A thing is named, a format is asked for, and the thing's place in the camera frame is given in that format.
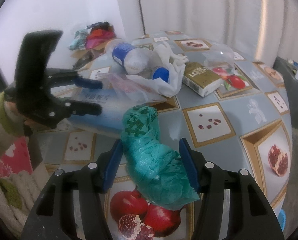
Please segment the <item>left hand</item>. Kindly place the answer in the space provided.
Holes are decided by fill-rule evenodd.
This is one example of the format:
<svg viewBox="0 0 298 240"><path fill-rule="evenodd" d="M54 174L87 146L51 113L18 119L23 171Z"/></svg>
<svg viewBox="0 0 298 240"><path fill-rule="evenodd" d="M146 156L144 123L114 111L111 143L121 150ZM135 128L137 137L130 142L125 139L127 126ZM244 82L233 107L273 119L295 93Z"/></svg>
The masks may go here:
<svg viewBox="0 0 298 240"><path fill-rule="evenodd" d="M5 101L4 104L5 104L5 107L7 108L7 111L10 112L13 117L20 119L25 126L29 127L31 130L34 130L35 122L31 119L28 119L26 116L22 115L18 111L15 103Z"/></svg>

